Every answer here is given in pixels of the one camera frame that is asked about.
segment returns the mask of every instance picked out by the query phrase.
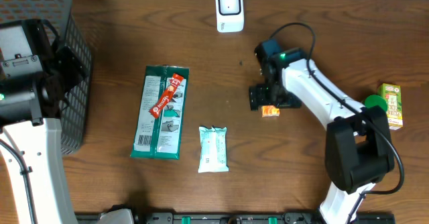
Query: gray wire basket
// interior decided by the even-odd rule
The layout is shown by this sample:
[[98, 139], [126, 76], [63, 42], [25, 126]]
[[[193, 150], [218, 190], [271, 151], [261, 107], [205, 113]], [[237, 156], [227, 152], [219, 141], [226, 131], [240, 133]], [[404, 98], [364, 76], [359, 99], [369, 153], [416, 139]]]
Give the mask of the gray wire basket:
[[[86, 67], [89, 76], [92, 71], [91, 52], [74, 23], [71, 14], [72, 0], [0, 0], [0, 23], [21, 19], [47, 19], [57, 29], [66, 45], [79, 57]], [[52, 43], [54, 34], [46, 28], [46, 33]], [[61, 152], [71, 154], [82, 144], [86, 111], [89, 98], [90, 77], [74, 87], [67, 95], [70, 106], [62, 112]]]

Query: small orange object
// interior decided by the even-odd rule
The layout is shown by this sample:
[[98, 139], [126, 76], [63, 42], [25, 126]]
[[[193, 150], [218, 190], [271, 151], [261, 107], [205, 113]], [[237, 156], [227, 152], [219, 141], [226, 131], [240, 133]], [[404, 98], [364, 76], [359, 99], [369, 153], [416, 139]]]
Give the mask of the small orange object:
[[274, 106], [262, 106], [262, 117], [278, 117], [280, 109]]
[[153, 106], [149, 112], [157, 119], [160, 116], [161, 110], [167, 105], [168, 102], [173, 98], [174, 93], [176, 92], [177, 87], [183, 81], [183, 76], [180, 76], [176, 73], [173, 74], [173, 78], [170, 80], [170, 85], [162, 93], [158, 102]]

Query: white packet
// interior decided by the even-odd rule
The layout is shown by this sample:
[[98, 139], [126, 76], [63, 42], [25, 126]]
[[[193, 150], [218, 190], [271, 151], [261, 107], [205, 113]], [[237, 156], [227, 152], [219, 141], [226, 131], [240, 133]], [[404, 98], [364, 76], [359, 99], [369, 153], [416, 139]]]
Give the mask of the white packet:
[[198, 173], [229, 171], [226, 135], [226, 127], [213, 127], [212, 129], [200, 127], [201, 159]]

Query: wooden table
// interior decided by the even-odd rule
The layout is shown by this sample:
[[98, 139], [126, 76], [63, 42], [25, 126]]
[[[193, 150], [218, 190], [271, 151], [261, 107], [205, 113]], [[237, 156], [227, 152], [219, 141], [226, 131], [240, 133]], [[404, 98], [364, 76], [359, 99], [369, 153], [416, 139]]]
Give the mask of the wooden table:
[[[318, 67], [362, 100], [381, 82], [402, 87], [405, 127], [392, 140], [406, 182], [397, 194], [370, 196], [360, 211], [391, 211], [397, 223], [429, 222], [429, 0], [244, 0], [245, 29], [216, 31], [215, 0], [74, 0], [77, 24], [93, 47], [87, 133], [64, 158], [76, 212], [131, 202], [147, 210], [258, 212], [315, 209], [330, 180], [325, 130], [307, 110], [262, 118], [248, 88], [263, 82], [253, 49], [277, 27], [310, 24]], [[305, 29], [279, 36], [308, 49]], [[147, 65], [190, 68], [180, 160], [131, 159]], [[198, 174], [198, 126], [228, 127], [230, 172]], [[0, 218], [16, 223], [9, 177], [0, 162]], [[376, 186], [396, 185], [397, 168]]]

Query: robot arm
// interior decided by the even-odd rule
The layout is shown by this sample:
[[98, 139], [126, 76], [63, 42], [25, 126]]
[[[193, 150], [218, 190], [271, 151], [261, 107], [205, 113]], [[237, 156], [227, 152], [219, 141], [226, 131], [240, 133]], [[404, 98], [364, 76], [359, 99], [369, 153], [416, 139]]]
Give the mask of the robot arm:
[[[344, 224], [354, 220], [357, 210], [354, 206], [360, 194], [371, 190], [393, 170], [393, 155], [359, 116], [343, 107], [310, 75], [306, 54], [301, 49], [283, 51], [275, 39], [270, 39], [256, 47], [255, 55], [265, 84], [249, 89], [251, 108], [257, 109], [257, 105], [296, 108], [300, 101], [309, 108], [326, 130], [325, 166], [332, 180], [328, 196], [319, 208], [322, 222]], [[330, 82], [313, 60], [309, 61], [309, 67], [324, 86], [370, 119], [390, 140], [387, 117], [381, 108], [366, 109]], [[356, 135], [367, 138], [357, 144]]]
[[[86, 73], [59, 40], [51, 46], [37, 19], [0, 25], [0, 139], [21, 159], [2, 146], [0, 152], [20, 223], [78, 223], [62, 163], [59, 102], [67, 102], [65, 93]], [[99, 223], [132, 224], [133, 216], [128, 209], [113, 211]]]

